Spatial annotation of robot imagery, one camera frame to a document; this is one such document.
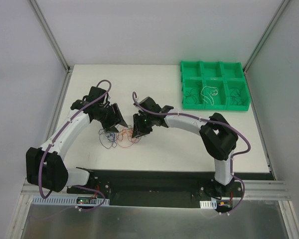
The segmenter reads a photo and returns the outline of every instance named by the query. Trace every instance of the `white wire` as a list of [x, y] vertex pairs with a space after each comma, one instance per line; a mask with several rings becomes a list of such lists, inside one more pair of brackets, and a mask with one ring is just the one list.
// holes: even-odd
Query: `white wire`
[[[210, 98], [208, 96], [206, 96], [206, 95], [203, 94], [203, 91], [204, 91], [205, 88], [214, 89], [213, 91], [210, 91], [208, 93]], [[212, 87], [212, 86], [204, 86], [203, 89], [201, 89], [200, 94], [203, 97], [207, 98], [210, 101], [210, 104], [213, 106], [214, 105], [214, 98], [213, 98], [213, 96], [218, 95], [218, 88], [217, 87]]]

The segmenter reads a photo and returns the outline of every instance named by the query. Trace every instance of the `colored wire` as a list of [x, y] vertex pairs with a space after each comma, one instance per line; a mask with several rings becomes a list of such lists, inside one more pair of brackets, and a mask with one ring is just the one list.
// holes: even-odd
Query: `colored wire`
[[[95, 189], [98, 191], [100, 189], [99, 185], [96, 186]], [[95, 194], [92, 196], [93, 199], [95, 199], [98, 196], [98, 192], [97, 191], [95, 191]]]
[[[91, 189], [91, 188], [86, 188], [86, 187], [82, 187], [82, 186], [79, 186], [79, 185], [76, 185], [76, 186], [73, 186], [73, 187], [76, 187], [76, 188], [79, 188], [79, 189], [83, 189], [83, 190], [87, 190], [87, 191], [92, 191], [92, 192], [95, 192], [95, 194], [100, 194], [103, 198], [103, 201], [99, 204], [99, 205], [96, 205], [90, 209], [84, 209], [84, 208], [80, 208], [79, 211], [83, 211], [83, 212], [90, 212], [90, 211], [93, 211], [93, 210], [96, 210], [97, 208], [99, 208], [100, 206], [102, 206], [104, 203], [105, 203], [105, 196], [102, 192], [100, 192], [99, 190], [97, 189]], [[48, 219], [51, 219], [61, 213], [63, 213], [64, 211], [70, 209], [70, 208], [78, 208], [78, 206], [69, 206], [69, 207], [66, 207], [66, 208], [63, 208], [62, 210], [60, 210], [59, 212], [56, 212], [46, 218], [36, 218], [35, 216], [33, 216], [32, 214], [32, 209], [31, 209], [31, 213], [30, 213], [30, 217], [35, 219], [35, 220], [39, 220], [39, 221], [45, 221], [45, 220], [48, 220]]]
[[[100, 97], [98, 97], [97, 99], [95, 99], [94, 101], [91, 101], [90, 103], [88, 103], [87, 105], [85, 105], [84, 107], [82, 107], [81, 109], [79, 109], [71, 118], [70, 121], [67, 121], [63, 127], [59, 130], [59, 132], [55, 135], [55, 137], [52, 139], [52, 144], [54, 144], [54, 142], [58, 139], [58, 137], [60, 136], [60, 134], [66, 129], [66, 127], [70, 124], [70, 122], [79, 114], [81, 113], [83, 110], [85, 110], [87, 107], [93, 105], [95, 102], [99, 101], [100, 99], [102, 99], [104, 96], [106, 96], [108, 94], [108, 92], [110, 91], [112, 84], [110, 81], [108, 80], [101, 80], [96, 87], [98, 87], [102, 82], [107, 82], [109, 84], [109, 88], [107, 89], [107, 91], [104, 92], [104, 94], [102, 94]], [[45, 160], [46, 155], [48, 154], [49, 150], [52, 147], [52, 144], [49, 144], [46, 148], [46, 150], [43, 153], [43, 156], [41, 158], [40, 161], [40, 166], [39, 166], [39, 174], [38, 174], [38, 185], [39, 185], [39, 192], [40, 195], [43, 199], [46, 199], [50, 196], [50, 194], [52, 193], [52, 190], [50, 190], [48, 192], [47, 195], [44, 195], [43, 193], [43, 189], [42, 189], [42, 170], [43, 170], [43, 163]]]
[[[123, 141], [125, 135], [127, 136], [128, 141], [132, 143], [129, 146], [123, 146], [123, 145], [120, 145], [120, 143], [119, 143], [119, 142]], [[128, 127], [123, 127], [123, 129], [116, 134], [116, 143], [121, 148], [129, 148], [133, 144], [138, 143], [141, 139], [141, 137], [132, 138], [132, 135], [133, 135], [133, 127], [131, 125], [128, 125]]]
[[[209, 119], [203, 119], [201, 117], [197, 117], [197, 116], [193, 116], [193, 115], [186, 114], [186, 113], [181, 113], [181, 112], [179, 112], [179, 113], [156, 113], [156, 112], [152, 112], [152, 111], [144, 109], [142, 106], [140, 106], [140, 104], [137, 101], [137, 97], [138, 96], [137, 96], [136, 92], [133, 92], [132, 93], [132, 98], [133, 98], [134, 104], [139, 109], [141, 109], [142, 111], [147, 112], [149, 114], [156, 115], [156, 116], [185, 116], [185, 117], [189, 117], [189, 118], [192, 118], [192, 119], [195, 119], [195, 120], [199, 120], [199, 121], [204, 121], [204, 122], [209, 122], [209, 123], [214, 123], [214, 124], [219, 124], [219, 125], [225, 126], [225, 127], [229, 128], [231, 131], [233, 131], [236, 134], [238, 134], [244, 140], [244, 142], [246, 143], [247, 149], [231, 154], [231, 156], [230, 156], [230, 172], [231, 172], [232, 175], [234, 174], [233, 173], [233, 157], [236, 156], [236, 155], [248, 153], [250, 151], [250, 149], [251, 149], [251, 145], [250, 145], [249, 141], [246, 139], [246, 137], [244, 137], [238, 130], [236, 130], [235, 128], [231, 127], [227, 123], [218, 122], [218, 121], [209, 120]], [[244, 196], [245, 196], [245, 184], [244, 184], [243, 180], [241, 180], [240, 178], [236, 177], [235, 175], [233, 175], [233, 178], [236, 179], [236, 180], [238, 180], [238, 181], [240, 181], [241, 184], [242, 184], [242, 187], [243, 187], [243, 195], [242, 195], [241, 199], [239, 200], [238, 204], [233, 208], [233, 209], [235, 209], [235, 208], [237, 208], [238, 205], [241, 204], [241, 202], [244, 199]]]
[[[102, 139], [101, 136], [104, 136], [106, 138], [106, 143], [110, 143], [109, 147], [106, 147], [103, 143], [102, 143]], [[106, 149], [110, 149], [110, 148], [115, 148], [116, 146], [118, 146], [117, 142], [116, 142], [116, 134], [115, 133], [106, 133], [104, 131], [103, 128], [101, 128], [99, 130], [99, 139], [100, 139], [100, 143], [103, 147], [105, 147]]]
[[230, 202], [230, 203], [232, 203], [232, 202], [233, 202], [233, 197], [234, 197], [234, 194], [233, 194], [233, 192], [230, 192], [230, 200], [229, 200], [229, 202]]

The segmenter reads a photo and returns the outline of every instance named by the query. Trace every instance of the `black wire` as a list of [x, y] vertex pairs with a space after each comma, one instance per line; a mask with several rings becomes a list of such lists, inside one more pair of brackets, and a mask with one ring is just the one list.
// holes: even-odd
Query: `black wire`
[[[109, 147], [106, 147], [101, 140], [101, 136], [104, 135], [107, 139], [108, 143], [111, 143], [111, 145]], [[105, 133], [104, 129], [100, 129], [99, 130], [99, 139], [100, 139], [100, 143], [103, 147], [105, 147], [106, 149], [110, 149], [110, 148], [115, 148], [116, 146], [118, 146], [118, 144], [116, 143], [116, 135], [115, 133]]]
[[241, 91], [238, 88], [231, 88], [230, 97], [232, 99], [232, 105], [234, 106], [243, 106], [245, 100], [241, 97]]
[[204, 190], [204, 193], [205, 193], [208, 197], [214, 198], [214, 199], [216, 199], [216, 200], [221, 200], [221, 199], [222, 199], [222, 197], [220, 197], [220, 196], [217, 197], [217, 196], [212, 195], [211, 193], [209, 193], [209, 192], [207, 191], [207, 189]]
[[[198, 93], [193, 94], [193, 92], [192, 92], [193, 90], [197, 90]], [[200, 104], [200, 101], [198, 100], [199, 94], [200, 94], [200, 92], [199, 92], [199, 90], [198, 90], [197, 88], [193, 88], [193, 89], [191, 89], [190, 91], [186, 91], [186, 92], [185, 92], [185, 101], [186, 101], [186, 103], [187, 103], [187, 104], [190, 104], [190, 103], [188, 102], [188, 98], [191, 97], [191, 99], [194, 101], [194, 103], [195, 103], [196, 105], [197, 105], [197, 104]]]
[[196, 85], [199, 86], [199, 87], [202, 87], [202, 86], [203, 86], [203, 83], [200, 82], [200, 81], [196, 81]]

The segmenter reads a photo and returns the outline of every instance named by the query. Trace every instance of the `aluminum frame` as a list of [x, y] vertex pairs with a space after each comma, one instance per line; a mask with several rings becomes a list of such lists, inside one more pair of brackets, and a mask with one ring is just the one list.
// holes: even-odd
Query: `aluminum frame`
[[245, 78], [246, 78], [248, 90], [249, 90], [250, 96], [251, 96], [250, 104], [251, 104], [251, 107], [253, 109], [253, 113], [254, 113], [254, 118], [255, 118], [256, 125], [257, 125], [258, 134], [260, 136], [260, 141], [261, 141], [261, 144], [262, 144], [264, 152], [265, 152], [265, 158], [266, 158], [266, 161], [267, 161], [267, 164], [268, 164], [269, 172], [271, 172], [272, 175], [274, 176], [274, 178], [276, 179], [275, 170], [272, 167], [272, 163], [270, 161], [268, 150], [267, 150], [267, 147], [266, 147], [266, 144], [265, 144], [264, 135], [263, 135], [263, 132], [262, 132], [261, 127], [260, 127], [260, 123], [259, 123], [259, 119], [258, 119], [258, 115], [257, 115], [257, 108], [256, 108], [256, 106], [254, 104], [254, 101], [253, 101], [253, 94], [252, 94], [252, 91], [251, 91], [251, 89], [249, 87], [248, 73], [246, 73], [246, 72], [245, 72]]
[[[58, 118], [61, 112], [61, 108], [64, 102], [64, 98], [66, 95], [67, 87], [71, 78], [72, 69], [70, 68], [68, 63], [66, 62], [66, 59], [64, 58], [64, 55], [62, 54], [62, 51], [55, 40], [47, 22], [46, 19], [36, 2], [36, 0], [28, 0], [30, 3], [31, 8], [33, 9], [41, 27], [44, 33], [46, 34], [51, 47], [55, 51], [58, 59], [60, 60], [61, 64], [63, 65], [64, 69], [67, 71], [66, 78], [64, 79], [63, 86], [61, 89], [61, 92], [59, 94], [59, 99], [57, 101], [57, 104], [54, 109], [53, 118], [51, 120], [49, 131], [47, 133], [47, 138], [53, 134], [53, 132], [56, 129]], [[251, 64], [253, 63], [254, 59], [256, 58], [257, 54], [263, 47], [264, 43], [268, 39], [269, 35], [271, 34], [272, 30], [276, 26], [276, 23], [280, 19], [283, 12], [286, 10], [287, 6], [291, 0], [283, 0], [279, 8], [277, 9], [275, 15], [273, 16], [271, 22], [269, 23], [268, 27], [264, 31], [264, 34], [262, 35], [261, 39], [259, 40], [257, 46], [255, 47], [255, 50], [253, 51], [251, 57], [249, 58], [246, 66], [245, 66], [245, 72], [248, 71]], [[258, 123], [258, 129], [259, 133], [262, 138], [261, 129], [259, 127]], [[246, 193], [245, 193], [245, 199], [244, 200], [273, 200], [273, 201], [279, 201], [281, 211], [283, 214], [283, 218], [285, 221], [285, 225], [288, 231], [288, 235], [291, 239], [299, 239], [299, 224], [297, 222], [297, 218], [295, 216], [293, 205], [291, 202], [291, 197], [289, 195], [289, 191], [287, 189], [287, 186], [285, 182], [283, 181], [256, 181], [256, 180], [244, 180], [246, 185]], [[28, 210], [30, 207], [30, 202], [32, 202], [33, 196], [38, 195], [38, 189], [37, 186], [27, 184], [25, 183], [14, 213], [14, 216], [12, 218], [11, 225], [9, 227], [9, 231], [7, 234], [7, 238], [9, 239], [19, 239], [22, 235], [22, 231], [24, 228], [24, 224], [26, 221], [26, 217], [28, 214]], [[68, 195], [66, 193], [66, 190], [62, 190], [59, 193], [52, 193], [52, 195], [60, 195], [63, 197], [71, 197], [71, 196], [82, 196], [82, 195]]]

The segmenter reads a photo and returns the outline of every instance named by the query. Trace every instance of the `cable clip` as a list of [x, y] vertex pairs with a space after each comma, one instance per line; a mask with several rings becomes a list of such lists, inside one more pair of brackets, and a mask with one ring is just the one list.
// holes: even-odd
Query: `cable clip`
[[54, 147], [54, 143], [51, 138], [47, 140], [47, 143], [48, 145], [51, 145], [51, 147]]

